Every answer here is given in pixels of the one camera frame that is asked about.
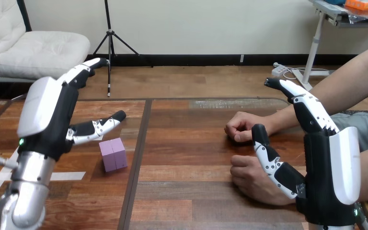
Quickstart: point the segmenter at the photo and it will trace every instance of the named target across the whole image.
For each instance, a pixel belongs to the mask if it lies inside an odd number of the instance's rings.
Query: human hand
[[[236,142],[252,140],[251,129],[255,124],[263,124],[267,134],[271,135],[271,122],[267,117],[256,116],[245,112],[237,112],[226,124],[225,133]]]
[[[288,198],[263,171],[257,157],[238,156],[231,158],[232,181],[248,197],[270,205],[288,205],[295,199]]]

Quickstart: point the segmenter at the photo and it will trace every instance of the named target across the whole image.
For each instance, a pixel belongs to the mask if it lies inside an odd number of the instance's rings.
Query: wrist
[[[268,136],[271,136],[271,135],[273,135],[273,134],[275,134],[276,132],[279,131],[278,130],[278,125],[276,124],[276,122],[277,122],[277,120],[276,120],[277,118],[275,116],[276,114],[277,113],[265,117],[267,122],[264,126],[266,128],[266,132],[267,132]]]
[[[297,126],[298,120],[294,112],[293,105],[278,111],[272,115],[266,116],[267,134],[272,135],[282,130]]]

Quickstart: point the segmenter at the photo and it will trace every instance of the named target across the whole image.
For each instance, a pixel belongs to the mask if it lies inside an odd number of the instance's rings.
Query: purple cube
[[[125,147],[120,138],[99,143],[105,171],[127,167]]]
[[[116,168],[120,169],[127,167],[126,151],[121,138],[110,140],[110,142],[114,151]]]

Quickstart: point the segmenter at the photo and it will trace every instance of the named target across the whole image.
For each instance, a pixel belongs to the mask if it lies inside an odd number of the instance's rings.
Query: robotic hand
[[[340,131],[319,100],[291,81],[267,79],[265,86],[281,90],[294,105],[305,131],[307,175],[280,160],[269,145],[265,127],[252,127],[253,147],[269,178],[304,214],[309,229],[351,230],[358,209],[354,203],[360,191],[360,157],[357,129]]]
[[[11,167],[11,183],[0,199],[0,230],[35,230],[45,216],[48,184],[60,156],[79,145],[111,131],[126,117],[114,115],[70,126],[78,98],[94,69],[109,65],[95,58],[75,66],[58,80],[44,77],[32,84],[24,102],[17,134],[19,157],[0,165]]]

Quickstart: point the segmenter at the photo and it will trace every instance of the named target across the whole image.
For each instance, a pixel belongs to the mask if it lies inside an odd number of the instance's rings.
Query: white chair
[[[26,32],[16,0],[0,0],[0,82],[55,79],[82,63],[90,41],[58,31]]]

